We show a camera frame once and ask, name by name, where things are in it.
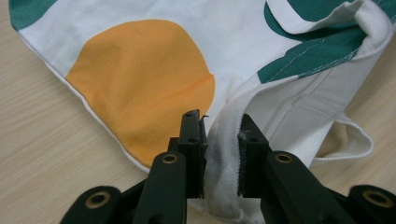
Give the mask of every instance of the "wooden table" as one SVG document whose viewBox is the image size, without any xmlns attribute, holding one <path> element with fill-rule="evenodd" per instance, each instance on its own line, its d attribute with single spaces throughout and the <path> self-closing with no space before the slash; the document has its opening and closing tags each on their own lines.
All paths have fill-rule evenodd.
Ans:
<svg viewBox="0 0 396 224">
<path fill-rule="evenodd" d="M 375 140 L 356 161 L 312 168 L 346 194 L 372 184 L 396 193 L 396 38 L 347 109 Z M 334 140 L 328 138 L 327 144 Z M 11 29 L 0 2 L 0 223 L 58 223 L 86 189 L 124 191 L 145 178 L 118 143 Z M 189 209 L 189 223 L 220 223 Z"/>
</svg>

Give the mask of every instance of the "folded fabric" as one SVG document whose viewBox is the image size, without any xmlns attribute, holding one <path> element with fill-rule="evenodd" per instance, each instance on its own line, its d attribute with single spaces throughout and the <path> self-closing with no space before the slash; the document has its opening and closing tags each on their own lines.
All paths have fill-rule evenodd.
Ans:
<svg viewBox="0 0 396 224">
<path fill-rule="evenodd" d="M 178 136 L 182 114 L 208 115 L 205 199 L 191 203 L 221 220 L 262 222 L 236 194 L 244 113 L 272 149 L 307 166 L 373 150 L 343 111 L 394 33 L 394 1 L 10 0 L 9 10 L 142 170 Z M 346 125 L 345 148 L 315 158 L 334 122 Z"/>
</svg>

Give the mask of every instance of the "tote bag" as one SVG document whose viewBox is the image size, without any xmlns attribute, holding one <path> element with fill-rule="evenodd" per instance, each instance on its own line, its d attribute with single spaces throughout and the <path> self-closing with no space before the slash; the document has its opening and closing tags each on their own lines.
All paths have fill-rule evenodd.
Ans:
<svg viewBox="0 0 396 224">
<path fill-rule="evenodd" d="M 183 113 L 208 115 L 205 198 L 191 204 L 223 221 L 263 222 L 236 194 L 244 113 L 273 150 L 307 166 L 373 150 L 343 111 L 394 33 L 394 1 L 9 0 L 9 10 L 21 39 L 142 170 L 178 136 Z M 345 147 L 315 158 L 334 122 L 346 125 Z"/>
</svg>

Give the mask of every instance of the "wooden surface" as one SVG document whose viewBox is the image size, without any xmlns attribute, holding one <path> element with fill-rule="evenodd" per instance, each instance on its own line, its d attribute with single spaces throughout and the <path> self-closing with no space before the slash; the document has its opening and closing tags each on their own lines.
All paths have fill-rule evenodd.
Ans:
<svg viewBox="0 0 396 224">
<path fill-rule="evenodd" d="M 331 189 L 346 194 L 353 185 L 372 184 L 396 193 L 395 56 L 394 38 L 347 109 L 374 138 L 375 152 L 312 169 Z M 124 191 L 143 178 L 81 101 L 22 43 L 1 0 L 0 223 L 59 223 L 86 189 L 110 185 Z M 189 209 L 188 223 L 220 222 Z"/>
</svg>

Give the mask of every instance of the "wood grain surface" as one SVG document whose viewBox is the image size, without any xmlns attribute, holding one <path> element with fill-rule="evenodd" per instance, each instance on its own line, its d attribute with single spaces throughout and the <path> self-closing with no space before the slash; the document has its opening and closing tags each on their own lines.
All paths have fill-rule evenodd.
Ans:
<svg viewBox="0 0 396 224">
<path fill-rule="evenodd" d="M 372 184 L 396 193 L 396 39 L 347 109 L 375 141 L 360 160 L 313 167 L 327 187 L 346 194 Z M 339 141 L 334 126 L 326 144 Z M 86 189 L 124 191 L 146 177 L 81 101 L 12 30 L 0 1 L 0 223 L 59 223 Z M 188 211 L 188 223 L 220 223 Z"/>
</svg>

